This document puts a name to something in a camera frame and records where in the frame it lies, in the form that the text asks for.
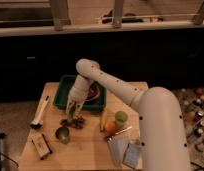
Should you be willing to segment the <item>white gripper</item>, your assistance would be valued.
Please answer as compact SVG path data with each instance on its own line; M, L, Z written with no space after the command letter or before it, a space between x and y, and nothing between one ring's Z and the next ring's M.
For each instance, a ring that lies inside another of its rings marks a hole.
M81 116L80 113L83 108L84 101L88 97L89 89L92 83L93 81L91 79L85 78L81 75L76 77L75 82L68 94L67 105L65 109L67 116L69 116L70 110L74 106L75 102L78 102L75 105L75 117L79 118Z

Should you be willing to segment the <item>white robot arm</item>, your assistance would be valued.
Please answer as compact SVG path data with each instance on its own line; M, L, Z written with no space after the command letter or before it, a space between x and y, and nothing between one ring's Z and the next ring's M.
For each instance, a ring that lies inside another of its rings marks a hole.
M171 91L163 87L141 90L105 73L89 59L78 60L76 70L66 113L75 105L74 115L79 117L90 86L98 82L139 114L144 171L191 171L181 107Z

